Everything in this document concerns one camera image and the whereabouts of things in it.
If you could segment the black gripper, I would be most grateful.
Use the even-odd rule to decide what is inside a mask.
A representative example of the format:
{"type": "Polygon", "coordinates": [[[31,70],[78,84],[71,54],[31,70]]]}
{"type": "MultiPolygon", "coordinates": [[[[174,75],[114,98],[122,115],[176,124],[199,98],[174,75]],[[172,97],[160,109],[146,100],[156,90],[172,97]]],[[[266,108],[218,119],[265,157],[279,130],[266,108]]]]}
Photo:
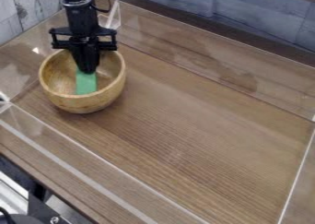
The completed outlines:
{"type": "Polygon", "coordinates": [[[62,0],[66,9],[68,26],[51,28],[52,46],[55,49],[70,49],[79,70],[94,74],[100,63],[100,50],[118,49],[114,29],[103,28],[99,24],[98,13],[108,13],[107,9],[98,8],[95,0],[62,0]],[[88,63],[86,47],[88,45],[88,63]]]}

